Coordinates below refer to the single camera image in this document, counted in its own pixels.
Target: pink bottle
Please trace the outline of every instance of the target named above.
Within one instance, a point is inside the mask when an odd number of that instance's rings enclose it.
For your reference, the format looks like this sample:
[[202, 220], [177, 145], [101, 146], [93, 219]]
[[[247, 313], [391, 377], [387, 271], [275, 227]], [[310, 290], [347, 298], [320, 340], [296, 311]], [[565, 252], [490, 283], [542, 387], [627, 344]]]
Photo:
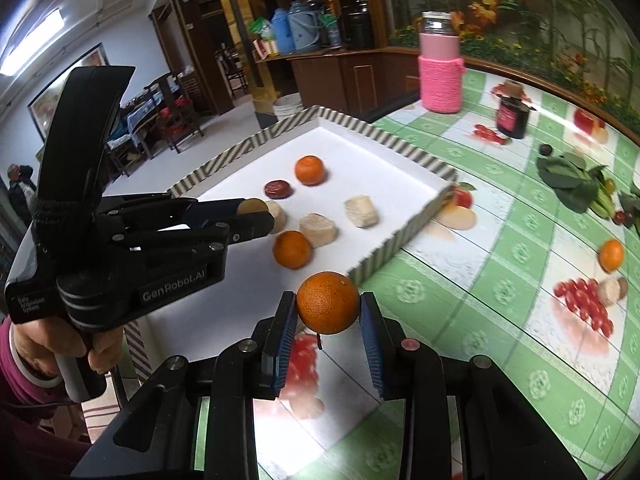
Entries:
[[441, 114], [459, 112], [465, 63], [448, 12], [422, 13], [418, 68], [422, 106]]

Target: screw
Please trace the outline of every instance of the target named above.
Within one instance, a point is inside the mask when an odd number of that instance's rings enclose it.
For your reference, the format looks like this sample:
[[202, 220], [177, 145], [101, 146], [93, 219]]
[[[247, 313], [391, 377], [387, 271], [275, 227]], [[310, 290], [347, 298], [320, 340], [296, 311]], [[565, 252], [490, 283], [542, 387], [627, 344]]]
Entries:
[[174, 355], [166, 360], [166, 367], [169, 370], [179, 370], [184, 368], [187, 364], [187, 359], [181, 355]]
[[474, 357], [474, 364], [478, 368], [490, 368], [491, 359], [489, 359], [486, 355], [477, 355], [476, 357]]
[[238, 343], [238, 348], [241, 352], [253, 352], [258, 348], [258, 343], [253, 339], [242, 339], [242, 341]]
[[409, 350], [409, 351], [414, 351], [417, 350], [418, 348], [420, 348], [420, 342], [416, 341], [415, 339], [412, 339], [410, 337], [406, 338], [406, 339], [402, 339], [402, 342], [400, 343], [400, 346], [402, 348], [404, 348], [405, 350]]

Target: blue thermos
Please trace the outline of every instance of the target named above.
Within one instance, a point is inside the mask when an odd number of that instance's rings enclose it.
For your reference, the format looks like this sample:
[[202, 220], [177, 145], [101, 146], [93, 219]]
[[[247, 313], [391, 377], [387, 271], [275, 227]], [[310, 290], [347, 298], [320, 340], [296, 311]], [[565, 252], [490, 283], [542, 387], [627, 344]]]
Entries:
[[293, 54], [296, 51], [296, 44], [293, 41], [287, 11], [284, 9], [276, 9], [271, 19], [271, 25], [273, 25], [273, 31], [276, 34], [278, 52], [283, 56]]
[[320, 49], [320, 29], [318, 15], [307, 4], [293, 2], [289, 9], [289, 25], [296, 44], [296, 52], [314, 52]]

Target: fluorescent light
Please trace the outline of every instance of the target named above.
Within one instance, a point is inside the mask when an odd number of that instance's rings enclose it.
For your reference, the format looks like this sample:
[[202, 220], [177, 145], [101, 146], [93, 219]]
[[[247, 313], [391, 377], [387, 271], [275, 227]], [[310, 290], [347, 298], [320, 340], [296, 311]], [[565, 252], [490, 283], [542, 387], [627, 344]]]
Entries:
[[64, 26], [65, 20], [60, 15], [60, 9], [54, 10], [6, 57], [0, 74], [15, 75]]

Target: cork stopper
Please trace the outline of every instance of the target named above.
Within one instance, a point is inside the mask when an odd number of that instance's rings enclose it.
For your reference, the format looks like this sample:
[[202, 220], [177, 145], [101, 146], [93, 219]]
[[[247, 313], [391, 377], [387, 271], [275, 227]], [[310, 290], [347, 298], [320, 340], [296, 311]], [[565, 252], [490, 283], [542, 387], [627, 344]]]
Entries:
[[502, 90], [502, 92], [507, 97], [513, 97], [514, 99], [522, 99], [522, 91], [523, 91], [523, 87], [517, 81], [512, 81], [511, 79], [509, 79], [508, 81], [504, 82], [504, 89]]

